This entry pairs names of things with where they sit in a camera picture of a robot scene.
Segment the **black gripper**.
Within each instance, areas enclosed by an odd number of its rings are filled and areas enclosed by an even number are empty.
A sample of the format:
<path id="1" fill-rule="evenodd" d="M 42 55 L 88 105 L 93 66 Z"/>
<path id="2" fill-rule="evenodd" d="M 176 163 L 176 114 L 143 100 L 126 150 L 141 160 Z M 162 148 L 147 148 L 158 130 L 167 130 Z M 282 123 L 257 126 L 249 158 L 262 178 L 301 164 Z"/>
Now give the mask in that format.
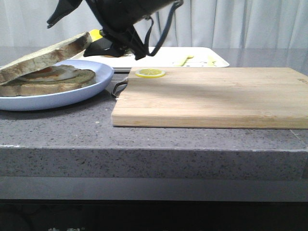
<path id="1" fill-rule="evenodd" d="M 58 0 L 55 11 L 47 20 L 47 28 L 53 27 L 62 18 L 79 7 L 82 0 Z M 130 50 L 136 60 L 145 56 L 155 56 L 169 32 L 175 10 L 183 4 L 182 0 L 88 0 L 88 6 L 102 26 L 102 38 L 92 42 L 83 56 L 121 57 Z M 149 51 L 149 38 L 154 21 L 151 15 L 167 5 L 172 5 L 162 35 L 155 48 Z M 140 20 L 150 20 L 144 41 L 134 27 Z"/>

